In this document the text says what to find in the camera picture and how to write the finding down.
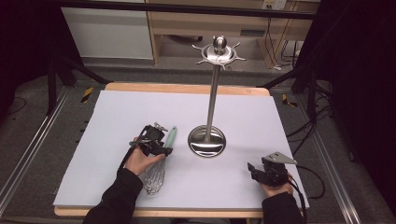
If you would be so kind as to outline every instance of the person's right hand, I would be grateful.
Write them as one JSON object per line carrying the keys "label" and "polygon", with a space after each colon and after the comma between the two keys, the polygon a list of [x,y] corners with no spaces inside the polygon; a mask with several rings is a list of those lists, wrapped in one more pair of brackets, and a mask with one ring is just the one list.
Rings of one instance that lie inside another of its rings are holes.
{"label": "person's right hand", "polygon": [[286,183],[286,184],[284,184],[282,186],[279,186],[279,187],[269,187],[269,186],[264,185],[262,183],[259,183],[259,184],[260,184],[260,187],[262,187],[262,189],[264,190],[264,192],[265,192],[265,194],[267,195],[268,198],[272,197],[272,196],[275,196],[277,194],[280,194],[280,193],[284,193],[284,192],[287,192],[289,194],[293,193],[293,187],[291,186],[290,183]]}

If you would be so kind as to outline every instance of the human hand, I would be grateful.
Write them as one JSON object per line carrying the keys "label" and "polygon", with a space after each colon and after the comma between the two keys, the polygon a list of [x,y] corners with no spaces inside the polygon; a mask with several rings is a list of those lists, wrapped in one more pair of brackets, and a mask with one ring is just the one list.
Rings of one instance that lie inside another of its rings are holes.
{"label": "human hand", "polygon": [[259,183],[259,184],[260,184],[260,187],[262,187],[262,189],[264,190],[264,192],[265,192],[265,194],[267,195],[268,198],[272,197],[272,196],[275,196],[277,194],[280,194],[280,193],[284,193],[284,192],[287,192],[289,194],[293,193],[293,187],[291,186],[290,183],[286,183],[286,184],[284,184],[282,186],[279,186],[279,187],[269,187],[269,186],[264,185],[262,183]]}
{"label": "human hand", "polygon": [[165,154],[160,154],[155,157],[148,157],[143,153],[140,147],[136,147],[131,156],[125,162],[125,168],[130,170],[135,175],[141,175],[151,164],[162,160],[164,157]]}

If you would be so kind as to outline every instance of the yellow and black tape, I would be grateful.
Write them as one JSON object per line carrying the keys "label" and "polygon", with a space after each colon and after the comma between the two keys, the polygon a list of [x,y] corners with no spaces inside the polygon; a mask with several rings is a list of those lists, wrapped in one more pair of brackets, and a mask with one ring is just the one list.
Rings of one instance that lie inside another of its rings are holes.
{"label": "yellow and black tape", "polygon": [[85,90],[84,96],[82,96],[82,98],[81,98],[82,103],[87,103],[88,98],[90,98],[92,91],[93,91],[93,87],[89,87],[89,88],[87,88],[87,90]]}
{"label": "yellow and black tape", "polygon": [[284,105],[290,105],[292,107],[297,107],[298,106],[297,103],[289,102],[288,101],[288,96],[286,94],[282,94],[282,103]]}

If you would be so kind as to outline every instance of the wall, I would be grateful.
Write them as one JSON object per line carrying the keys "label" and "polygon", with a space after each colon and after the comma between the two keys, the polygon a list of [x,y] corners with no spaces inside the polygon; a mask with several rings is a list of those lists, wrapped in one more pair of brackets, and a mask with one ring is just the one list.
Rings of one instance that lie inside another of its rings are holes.
{"label": "wall", "polygon": [[63,13],[81,57],[153,59],[146,12],[63,8]]}

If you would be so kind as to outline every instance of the round metal base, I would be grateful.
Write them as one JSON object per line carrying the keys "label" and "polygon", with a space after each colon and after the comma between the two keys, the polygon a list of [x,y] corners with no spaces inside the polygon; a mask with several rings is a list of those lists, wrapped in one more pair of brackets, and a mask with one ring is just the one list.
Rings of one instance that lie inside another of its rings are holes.
{"label": "round metal base", "polygon": [[213,127],[209,140],[205,139],[206,125],[198,126],[189,134],[189,147],[198,156],[210,158],[218,156],[225,148],[226,140],[220,129]]}

